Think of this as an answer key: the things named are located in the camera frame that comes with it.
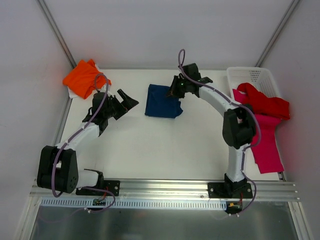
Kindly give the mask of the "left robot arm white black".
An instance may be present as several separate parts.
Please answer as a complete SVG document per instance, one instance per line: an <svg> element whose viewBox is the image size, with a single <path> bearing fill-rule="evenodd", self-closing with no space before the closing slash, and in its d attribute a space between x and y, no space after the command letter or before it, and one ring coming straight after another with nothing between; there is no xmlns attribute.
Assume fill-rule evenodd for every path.
<svg viewBox="0 0 320 240"><path fill-rule="evenodd" d="M87 144L103 134L109 119L118 120L139 104L122 89L117 92L122 101L105 91L95 93L92 106L79 128L66 140L54 146L46 145L41 150L36 178L38 187L51 190L56 198L74 190L90 191L93 195L106 191L103 173L93 169L80 170L78 156Z"/></svg>

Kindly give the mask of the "red t shirt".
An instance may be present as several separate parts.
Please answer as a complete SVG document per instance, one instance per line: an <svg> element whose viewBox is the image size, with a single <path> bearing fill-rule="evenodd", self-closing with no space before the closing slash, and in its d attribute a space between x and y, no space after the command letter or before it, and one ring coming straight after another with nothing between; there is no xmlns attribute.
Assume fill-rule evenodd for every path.
<svg viewBox="0 0 320 240"><path fill-rule="evenodd" d="M255 114L290 119L290 103L280 97L267 97L248 82L241 83L232 91L238 99L242 99L243 104L251 105Z"/></svg>

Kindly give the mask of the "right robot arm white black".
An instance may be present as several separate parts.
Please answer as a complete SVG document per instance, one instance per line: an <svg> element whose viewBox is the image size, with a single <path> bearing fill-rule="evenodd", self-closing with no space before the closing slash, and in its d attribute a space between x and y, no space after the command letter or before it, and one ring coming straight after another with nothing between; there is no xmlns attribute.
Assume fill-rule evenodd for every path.
<svg viewBox="0 0 320 240"><path fill-rule="evenodd" d="M214 87L209 77L202 77L196 63L179 65L179 75L173 77L168 97L182 99L186 93L196 95L210 104L223 117L222 137L228 145L228 167L224 181L212 187L222 198L239 198L248 178L244 173L246 150L257 134L252 107L240 104Z"/></svg>

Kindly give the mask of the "blue printed t shirt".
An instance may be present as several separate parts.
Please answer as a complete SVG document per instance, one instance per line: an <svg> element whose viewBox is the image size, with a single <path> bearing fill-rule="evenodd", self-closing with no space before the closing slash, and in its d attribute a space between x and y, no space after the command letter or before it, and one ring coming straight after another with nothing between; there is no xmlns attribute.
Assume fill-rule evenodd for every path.
<svg viewBox="0 0 320 240"><path fill-rule="evenodd" d="M145 115L155 118L175 119L183 113L178 98L167 96L170 87L150 84L147 91Z"/></svg>

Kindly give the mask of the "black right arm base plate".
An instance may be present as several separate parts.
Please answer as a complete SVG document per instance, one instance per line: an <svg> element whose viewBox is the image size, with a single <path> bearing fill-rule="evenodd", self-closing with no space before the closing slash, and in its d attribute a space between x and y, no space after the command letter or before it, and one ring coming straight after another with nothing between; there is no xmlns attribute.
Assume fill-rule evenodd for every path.
<svg viewBox="0 0 320 240"><path fill-rule="evenodd" d="M252 199L253 190L250 183L233 188L230 183L226 182L209 182L207 184L208 196L212 198L223 199Z"/></svg>

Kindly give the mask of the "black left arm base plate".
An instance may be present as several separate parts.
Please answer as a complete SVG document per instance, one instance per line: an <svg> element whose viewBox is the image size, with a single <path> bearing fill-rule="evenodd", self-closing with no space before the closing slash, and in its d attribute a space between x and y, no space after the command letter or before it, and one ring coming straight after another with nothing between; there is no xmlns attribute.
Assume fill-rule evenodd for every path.
<svg viewBox="0 0 320 240"><path fill-rule="evenodd" d="M102 192L101 190L107 190L111 192L114 196L119 195L120 191L120 181L119 180L104 180L98 181L98 183L95 186L92 186L95 190L87 189L87 188L81 188L77 189L75 194L77 196L103 196L105 192Z"/></svg>

